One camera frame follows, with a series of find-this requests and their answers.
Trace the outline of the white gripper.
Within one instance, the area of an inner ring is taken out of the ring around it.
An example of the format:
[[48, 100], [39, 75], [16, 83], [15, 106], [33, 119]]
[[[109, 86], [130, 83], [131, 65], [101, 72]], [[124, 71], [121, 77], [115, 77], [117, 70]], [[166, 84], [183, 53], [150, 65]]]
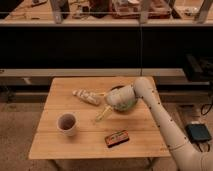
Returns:
[[[108, 93], [101, 92], [97, 94], [99, 96], [106, 96], [106, 102], [113, 107], [136, 99], [133, 87], [131, 85], [124, 86], [117, 90], [112, 90]], [[96, 116], [96, 121], [102, 121], [112, 113], [112, 108], [110, 106], [106, 106], [104, 110]]]

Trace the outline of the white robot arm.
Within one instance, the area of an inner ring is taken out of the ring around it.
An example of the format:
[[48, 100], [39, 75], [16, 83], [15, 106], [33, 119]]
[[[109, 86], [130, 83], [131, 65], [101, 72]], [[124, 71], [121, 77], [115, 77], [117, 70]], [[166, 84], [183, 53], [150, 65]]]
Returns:
[[105, 94], [107, 105], [116, 109], [130, 101], [142, 99], [163, 137], [180, 171], [213, 171], [213, 151], [200, 152], [169, 115], [157, 95], [157, 89], [147, 77], [138, 77], [132, 84]]

